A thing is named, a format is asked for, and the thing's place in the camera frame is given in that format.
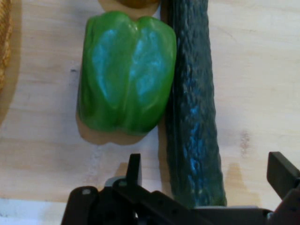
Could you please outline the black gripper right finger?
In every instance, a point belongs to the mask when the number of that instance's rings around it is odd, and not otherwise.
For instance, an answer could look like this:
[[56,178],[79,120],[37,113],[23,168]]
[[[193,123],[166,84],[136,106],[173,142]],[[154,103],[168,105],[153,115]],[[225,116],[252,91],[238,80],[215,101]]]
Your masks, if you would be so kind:
[[281,152],[270,152],[267,181],[282,200],[268,216],[267,224],[298,225],[300,223],[300,170]]

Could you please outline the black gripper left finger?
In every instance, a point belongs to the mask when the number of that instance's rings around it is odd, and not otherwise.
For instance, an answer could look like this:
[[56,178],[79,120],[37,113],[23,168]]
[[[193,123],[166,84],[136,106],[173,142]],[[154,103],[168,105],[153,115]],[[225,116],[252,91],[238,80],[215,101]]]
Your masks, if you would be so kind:
[[75,188],[69,195],[63,225],[210,225],[159,191],[141,186],[141,155],[131,154],[124,178],[102,190]]

